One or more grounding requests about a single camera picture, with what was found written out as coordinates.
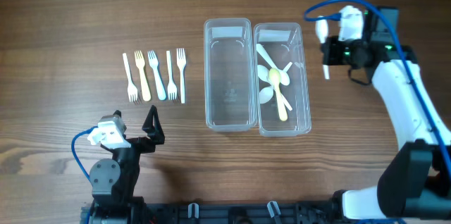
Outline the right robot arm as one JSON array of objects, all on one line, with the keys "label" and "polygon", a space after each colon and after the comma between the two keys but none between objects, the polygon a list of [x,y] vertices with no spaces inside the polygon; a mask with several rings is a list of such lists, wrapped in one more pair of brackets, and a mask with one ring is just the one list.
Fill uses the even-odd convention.
[{"label": "right robot arm", "polygon": [[335,216],[450,219],[450,172],[440,150],[441,144],[450,149],[450,131],[426,92],[413,49],[396,46],[373,12],[346,6],[333,18],[340,26],[337,36],[329,36],[326,20],[316,22],[324,76],[330,66],[363,69],[387,108],[399,148],[377,185],[335,193]]}]

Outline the clear white spoon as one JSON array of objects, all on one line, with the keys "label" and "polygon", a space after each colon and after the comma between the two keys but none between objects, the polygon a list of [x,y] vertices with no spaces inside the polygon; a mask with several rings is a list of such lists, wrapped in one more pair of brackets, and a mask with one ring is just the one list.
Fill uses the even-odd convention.
[{"label": "clear white spoon", "polygon": [[[318,20],[316,21],[315,26],[316,36],[318,37],[321,44],[321,51],[323,52],[323,57],[326,57],[326,54],[323,51],[324,44],[326,43],[328,37],[328,23],[327,20]],[[330,79],[328,65],[323,62],[323,75],[326,80]]]}]

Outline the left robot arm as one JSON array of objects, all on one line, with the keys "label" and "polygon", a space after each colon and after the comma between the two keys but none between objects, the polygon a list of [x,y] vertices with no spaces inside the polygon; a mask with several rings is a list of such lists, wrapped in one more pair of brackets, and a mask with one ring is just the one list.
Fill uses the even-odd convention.
[{"label": "left robot arm", "polygon": [[127,138],[126,126],[119,110],[104,116],[88,135],[92,145],[112,153],[111,158],[97,161],[89,172],[93,202],[85,223],[132,224],[155,223],[156,217],[143,197],[134,195],[140,174],[140,156],[153,153],[165,142],[158,111],[151,106],[143,123],[144,137]]}]

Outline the yellow green spoon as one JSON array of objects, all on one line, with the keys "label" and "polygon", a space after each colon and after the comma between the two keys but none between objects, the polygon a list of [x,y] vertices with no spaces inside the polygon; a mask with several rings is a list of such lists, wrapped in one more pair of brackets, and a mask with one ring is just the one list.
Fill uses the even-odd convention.
[{"label": "yellow green spoon", "polygon": [[282,94],[280,91],[280,73],[276,68],[271,68],[268,72],[268,79],[274,88],[276,93],[276,102],[278,107],[278,115],[281,121],[286,121],[288,119],[288,114],[283,103]]}]

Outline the white spoon wide handle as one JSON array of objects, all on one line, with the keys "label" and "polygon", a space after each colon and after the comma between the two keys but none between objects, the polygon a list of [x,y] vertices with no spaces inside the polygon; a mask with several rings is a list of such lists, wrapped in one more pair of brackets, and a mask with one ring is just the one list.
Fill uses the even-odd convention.
[{"label": "white spoon wide handle", "polygon": [[290,77],[288,76],[288,70],[292,66],[292,62],[289,62],[283,70],[279,69],[275,63],[273,62],[272,58],[269,56],[268,52],[265,50],[265,48],[261,44],[256,45],[257,52],[259,55],[272,67],[279,71],[280,73],[280,82],[282,85],[288,86],[290,84]]}]

